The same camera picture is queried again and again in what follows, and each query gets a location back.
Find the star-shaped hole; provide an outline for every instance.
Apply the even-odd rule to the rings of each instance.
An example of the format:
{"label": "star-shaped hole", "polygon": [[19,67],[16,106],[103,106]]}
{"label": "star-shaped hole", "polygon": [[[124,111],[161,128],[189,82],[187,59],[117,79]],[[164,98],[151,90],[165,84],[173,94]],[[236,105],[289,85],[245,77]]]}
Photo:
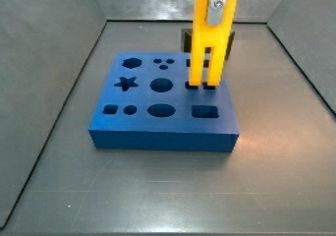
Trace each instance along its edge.
{"label": "star-shaped hole", "polygon": [[136,88],[137,83],[135,82],[136,77],[127,79],[125,77],[120,77],[120,82],[115,84],[115,87],[121,87],[123,91],[127,91],[129,88]]}

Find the square hole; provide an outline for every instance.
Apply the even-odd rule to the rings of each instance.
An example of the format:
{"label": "square hole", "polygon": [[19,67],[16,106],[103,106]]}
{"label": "square hole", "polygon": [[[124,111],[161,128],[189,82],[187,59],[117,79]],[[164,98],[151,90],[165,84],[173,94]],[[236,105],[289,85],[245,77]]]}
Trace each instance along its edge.
{"label": "square hole", "polygon": [[105,105],[104,107],[104,114],[116,114],[119,110],[119,106],[117,105]]}
{"label": "square hole", "polygon": [[211,105],[193,105],[192,115],[195,118],[217,118],[217,107]]}

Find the gray enclosure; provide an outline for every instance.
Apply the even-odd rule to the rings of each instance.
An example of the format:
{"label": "gray enclosure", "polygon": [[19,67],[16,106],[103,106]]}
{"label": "gray enclosure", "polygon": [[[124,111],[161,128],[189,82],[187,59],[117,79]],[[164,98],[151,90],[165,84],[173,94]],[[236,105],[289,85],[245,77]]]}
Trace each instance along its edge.
{"label": "gray enclosure", "polygon": [[284,0],[268,25],[336,113],[336,0]]}
{"label": "gray enclosure", "polygon": [[[239,0],[236,22],[267,23],[283,0]],[[97,0],[108,20],[175,20],[193,18],[195,0]]]}
{"label": "gray enclosure", "polygon": [[[281,1],[240,0],[236,21],[267,23]],[[269,21],[333,110],[335,8],[284,0]],[[235,26],[233,153],[93,147],[116,52],[179,52],[192,26],[109,22],[100,37],[107,19],[185,21],[192,11],[193,0],[0,0],[0,227],[43,150],[1,235],[335,234],[335,115],[267,25]]]}
{"label": "gray enclosure", "polygon": [[101,33],[93,0],[0,0],[0,227]]}

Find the large round hole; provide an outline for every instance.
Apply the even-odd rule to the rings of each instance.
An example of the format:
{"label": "large round hole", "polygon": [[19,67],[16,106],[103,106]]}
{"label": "large round hole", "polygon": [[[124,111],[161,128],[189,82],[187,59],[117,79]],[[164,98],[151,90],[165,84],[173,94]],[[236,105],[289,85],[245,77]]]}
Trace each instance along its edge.
{"label": "large round hole", "polygon": [[151,105],[147,111],[155,117],[169,117],[176,112],[175,107],[168,104]]}
{"label": "large round hole", "polygon": [[164,79],[164,78],[155,79],[151,82],[151,88],[152,90],[157,92],[165,92],[171,90],[172,87],[173,87],[173,83],[168,79]]}
{"label": "large round hole", "polygon": [[135,113],[136,113],[136,106],[129,105],[129,106],[127,106],[127,107],[124,108],[124,114],[132,115],[132,114],[135,114]]}

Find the gray wall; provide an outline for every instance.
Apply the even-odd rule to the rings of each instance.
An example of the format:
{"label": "gray wall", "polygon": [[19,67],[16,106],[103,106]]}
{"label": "gray wall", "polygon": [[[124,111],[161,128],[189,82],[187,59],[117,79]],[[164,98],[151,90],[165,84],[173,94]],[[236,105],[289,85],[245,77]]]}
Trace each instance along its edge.
{"label": "gray wall", "polygon": [[[239,0],[236,22],[267,23],[283,0]],[[108,20],[191,20],[195,0],[97,0]]]}
{"label": "gray wall", "polygon": [[0,0],[0,227],[105,24],[95,0]]}
{"label": "gray wall", "polygon": [[269,28],[336,113],[336,0],[284,0]]}

